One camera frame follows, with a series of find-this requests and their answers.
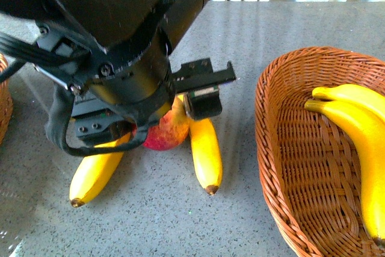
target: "red apple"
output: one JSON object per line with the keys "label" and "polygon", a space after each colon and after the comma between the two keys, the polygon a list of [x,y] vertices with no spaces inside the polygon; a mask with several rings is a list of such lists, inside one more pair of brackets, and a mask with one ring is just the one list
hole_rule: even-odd
{"label": "red apple", "polygon": [[159,125],[149,128],[149,134],[143,146],[152,150],[170,150],[186,139],[189,118],[183,102],[175,97],[171,110],[160,120]]}

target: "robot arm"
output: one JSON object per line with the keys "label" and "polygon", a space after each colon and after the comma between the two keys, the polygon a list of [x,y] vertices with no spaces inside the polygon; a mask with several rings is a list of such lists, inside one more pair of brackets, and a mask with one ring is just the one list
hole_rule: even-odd
{"label": "robot arm", "polygon": [[[218,85],[235,80],[227,69],[213,72],[210,59],[183,64],[172,72],[168,56],[208,0],[0,0],[0,10],[34,19],[41,36],[33,45],[0,35],[0,52],[25,62],[55,82],[46,125],[48,139],[71,155],[129,150],[141,145],[149,127],[186,93],[192,118],[221,113]],[[66,131],[75,119],[86,146],[69,147]],[[136,126],[128,143],[115,140]]]}

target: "yellow banana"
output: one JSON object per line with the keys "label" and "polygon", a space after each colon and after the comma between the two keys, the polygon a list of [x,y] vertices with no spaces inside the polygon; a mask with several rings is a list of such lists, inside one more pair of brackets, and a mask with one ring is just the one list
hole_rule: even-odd
{"label": "yellow banana", "polygon": [[361,164],[361,205],[364,224],[385,247],[385,123],[372,112],[342,101],[307,101],[305,109],[324,114],[354,142]]}
{"label": "yellow banana", "polygon": [[[116,141],[96,147],[116,147],[128,142],[130,133]],[[123,152],[86,156],[76,170],[70,186],[70,203],[80,207],[93,200],[106,186],[123,157]]]}
{"label": "yellow banana", "polygon": [[190,120],[194,168],[200,185],[210,195],[214,195],[222,182],[222,158],[217,134],[210,119]]}
{"label": "yellow banana", "polygon": [[338,87],[314,88],[313,97],[329,101],[344,101],[365,108],[385,122],[385,97],[370,88],[357,84],[342,84]]}

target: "wicker basket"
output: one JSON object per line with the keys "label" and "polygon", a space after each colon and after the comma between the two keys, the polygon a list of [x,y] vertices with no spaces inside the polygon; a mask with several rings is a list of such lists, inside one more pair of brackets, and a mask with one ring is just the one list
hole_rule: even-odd
{"label": "wicker basket", "polygon": [[[8,66],[5,57],[0,54],[0,72]],[[0,84],[0,144],[8,128],[12,115],[12,98],[8,90],[8,81]]]}
{"label": "wicker basket", "polygon": [[257,84],[263,194],[298,256],[385,256],[363,227],[352,141],[326,117],[304,109],[313,88],[344,83],[385,94],[385,63],[331,47],[303,48],[275,59]]}

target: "speckled countertop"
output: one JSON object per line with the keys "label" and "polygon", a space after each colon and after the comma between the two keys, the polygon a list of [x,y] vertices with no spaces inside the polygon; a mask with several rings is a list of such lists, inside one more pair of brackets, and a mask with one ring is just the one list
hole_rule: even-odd
{"label": "speckled countertop", "polygon": [[[254,140],[254,90],[276,57],[330,45],[385,60],[385,4],[210,2],[175,50],[180,63],[233,62],[239,78],[221,87],[213,118],[223,184],[208,196],[194,175],[189,143],[167,152],[126,152],[101,195],[68,201],[81,161],[44,133],[51,82],[31,66],[10,81],[14,113],[0,146],[0,256],[295,256],[263,199]],[[28,22],[0,16],[0,31],[35,37]]]}

